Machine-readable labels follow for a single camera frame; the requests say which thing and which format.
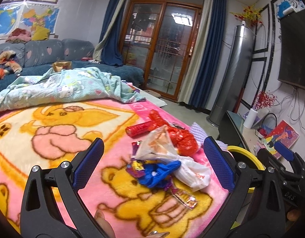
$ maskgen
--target blue sofa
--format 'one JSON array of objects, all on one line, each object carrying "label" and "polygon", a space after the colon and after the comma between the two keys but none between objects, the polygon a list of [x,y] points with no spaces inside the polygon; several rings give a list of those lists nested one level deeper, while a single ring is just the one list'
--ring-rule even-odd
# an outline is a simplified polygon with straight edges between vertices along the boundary
[{"label": "blue sofa", "polygon": [[[90,63],[81,61],[83,57],[92,57],[94,47],[89,41],[77,39],[49,39],[44,41],[29,41],[26,44],[0,44],[2,51],[13,50],[23,67],[20,75],[43,75],[51,68],[52,63],[58,60],[72,61],[72,68],[84,68],[95,66],[103,72],[112,73],[121,77],[122,80],[132,82],[135,86],[143,83],[143,70],[123,65],[115,67],[105,64]],[[10,85],[18,74],[10,74],[0,80],[0,92]]]}]

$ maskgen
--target glass door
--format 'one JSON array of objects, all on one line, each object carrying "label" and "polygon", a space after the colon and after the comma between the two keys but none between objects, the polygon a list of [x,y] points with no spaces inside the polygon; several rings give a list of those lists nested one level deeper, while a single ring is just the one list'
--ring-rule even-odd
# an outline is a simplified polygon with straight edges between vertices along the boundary
[{"label": "glass door", "polygon": [[132,7],[122,55],[124,64],[145,70],[162,4],[135,3]]},{"label": "glass door", "polygon": [[197,9],[167,5],[153,51],[146,87],[177,98],[193,38]]}]

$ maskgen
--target white plastic bag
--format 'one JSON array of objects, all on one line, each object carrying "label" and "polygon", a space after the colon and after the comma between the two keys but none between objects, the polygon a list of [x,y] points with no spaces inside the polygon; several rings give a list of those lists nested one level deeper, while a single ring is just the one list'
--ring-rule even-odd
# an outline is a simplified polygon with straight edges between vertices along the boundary
[{"label": "white plastic bag", "polygon": [[191,157],[179,156],[171,142],[166,125],[148,134],[146,139],[141,142],[134,158],[137,160],[160,160],[166,164],[179,160],[181,166],[174,172],[177,179],[191,187],[193,192],[209,185],[211,170],[195,162]]}]

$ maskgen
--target metal screw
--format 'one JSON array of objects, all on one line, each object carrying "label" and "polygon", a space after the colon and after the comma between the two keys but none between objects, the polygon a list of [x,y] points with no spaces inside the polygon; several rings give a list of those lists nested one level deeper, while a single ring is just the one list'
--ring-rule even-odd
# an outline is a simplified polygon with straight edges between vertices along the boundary
[{"label": "metal screw", "polygon": [[67,168],[69,165],[70,165],[70,162],[64,161],[64,162],[62,162],[61,167],[62,168]]},{"label": "metal screw", "polygon": [[244,169],[246,168],[246,164],[244,162],[238,162],[238,167],[241,168],[241,169]]},{"label": "metal screw", "polygon": [[33,168],[32,168],[32,171],[33,172],[36,172],[36,171],[38,171],[39,170],[39,166],[34,166]]},{"label": "metal screw", "polygon": [[271,166],[269,166],[269,167],[268,167],[268,172],[270,172],[270,173],[274,173],[274,168],[273,168],[273,167],[271,167]]}]

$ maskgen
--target ceiling light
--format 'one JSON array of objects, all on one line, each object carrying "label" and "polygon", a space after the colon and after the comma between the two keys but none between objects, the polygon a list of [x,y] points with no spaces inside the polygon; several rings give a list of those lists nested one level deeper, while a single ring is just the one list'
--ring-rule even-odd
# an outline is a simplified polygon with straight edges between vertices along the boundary
[{"label": "ceiling light", "polygon": [[180,13],[171,13],[175,23],[192,27],[192,17],[189,15],[184,15]]}]

